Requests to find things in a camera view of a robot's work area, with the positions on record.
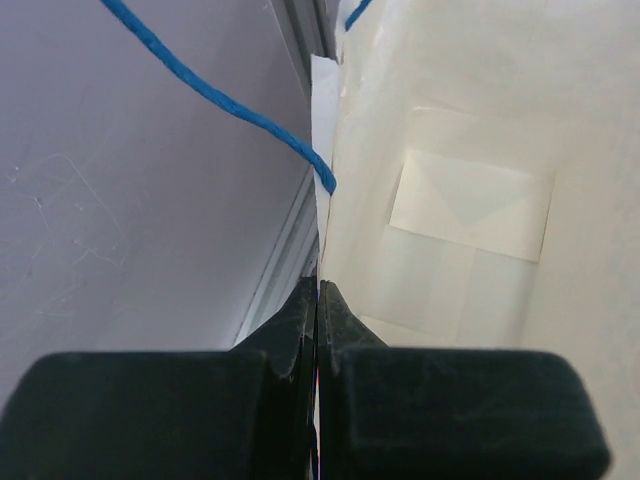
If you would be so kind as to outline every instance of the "gray surface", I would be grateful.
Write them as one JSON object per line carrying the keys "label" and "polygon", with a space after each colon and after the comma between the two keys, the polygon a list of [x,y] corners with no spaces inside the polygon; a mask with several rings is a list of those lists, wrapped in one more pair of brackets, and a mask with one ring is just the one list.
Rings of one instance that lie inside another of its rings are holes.
{"label": "gray surface", "polygon": [[[309,136],[269,2],[130,0],[229,95]],[[230,345],[307,169],[99,2],[2,7],[0,403],[61,350]]]}

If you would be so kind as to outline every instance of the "white paper bag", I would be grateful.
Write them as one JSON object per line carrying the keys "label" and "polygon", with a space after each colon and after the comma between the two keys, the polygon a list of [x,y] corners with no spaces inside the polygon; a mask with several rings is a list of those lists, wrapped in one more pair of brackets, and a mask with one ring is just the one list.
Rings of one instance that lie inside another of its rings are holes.
{"label": "white paper bag", "polygon": [[640,4],[374,0],[345,33],[356,3],[335,123],[314,90],[322,278],[393,344],[565,356],[635,478]]}

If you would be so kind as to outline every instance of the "blue cord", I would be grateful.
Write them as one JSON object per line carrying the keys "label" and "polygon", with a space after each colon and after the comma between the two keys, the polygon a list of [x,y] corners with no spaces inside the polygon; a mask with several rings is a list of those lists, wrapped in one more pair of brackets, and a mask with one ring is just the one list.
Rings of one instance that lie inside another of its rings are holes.
{"label": "blue cord", "polygon": [[349,15],[349,18],[347,18],[347,23],[345,24],[345,26],[347,27],[347,32],[351,30],[353,24],[358,21],[360,15],[364,13],[370,3],[371,0],[362,0],[362,2],[360,2],[360,5],[358,5],[358,8],[356,8],[353,13]]}
{"label": "blue cord", "polygon": [[302,155],[313,166],[316,172],[318,172],[324,188],[327,189],[329,194],[333,194],[336,189],[336,178],[333,176],[333,173],[331,173],[331,170],[324,160],[322,160],[320,155],[314,152],[309,145],[296,138],[294,135],[269,120],[264,115],[248,109],[201,79],[191,69],[189,69],[189,67],[178,60],[176,56],[160,41],[160,39],[120,0],[102,0],[102,3],[124,24],[125,27],[131,31],[131,33],[138,38],[138,40],[144,44],[145,47],[147,47],[147,49],[149,49],[151,53],[156,56],[156,58],[158,58],[158,60],[164,63],[165,66],[176,75],[176,77],[225,112],[266,130],[278,140],[286,143],[293,150]]}

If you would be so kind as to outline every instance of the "blue rope handle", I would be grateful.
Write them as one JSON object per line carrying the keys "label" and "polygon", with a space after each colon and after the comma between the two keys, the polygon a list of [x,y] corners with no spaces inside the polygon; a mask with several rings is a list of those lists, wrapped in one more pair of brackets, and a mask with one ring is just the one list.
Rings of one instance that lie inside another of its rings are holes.
{"label": "blue rope handle", "polygon": [[358,5],[358,8],[356,8],[353,11],[353,13],[349,15],[349,18],[347,18],[347,23],[345,24],[345,27],[347,28],[347,32],[351,30],[351,27],[353,27],[353,24],[358,21],[358,19],[360,18],[360,15],[364,13],[364,11],[367,9],[371,1],[372,0],[362,0],[362,2],[360,2],[360,5]]}
{"label": "blue rope handle", "polygon": [[333,194],[336,189],[336,178],[322,157],[314,152],[309,145],[264,115],[250,110],[205,82],[178,60],[171,50],[120,0],[101,1],[176,77],[225,112],[266,130],[278,140],[289,145],[313,166],[318,172],[324,188],[329,194]]}

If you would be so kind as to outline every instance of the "black object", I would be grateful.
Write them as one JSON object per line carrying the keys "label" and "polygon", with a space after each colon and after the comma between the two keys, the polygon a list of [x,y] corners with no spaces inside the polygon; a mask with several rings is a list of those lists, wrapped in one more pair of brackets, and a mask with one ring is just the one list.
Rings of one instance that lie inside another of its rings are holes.
{"label": "black object", "polygon": [[0,479],[597,479],[584,387],[535,352],[392,349],[303,279],[226,353],[59,354],[0,423]]}

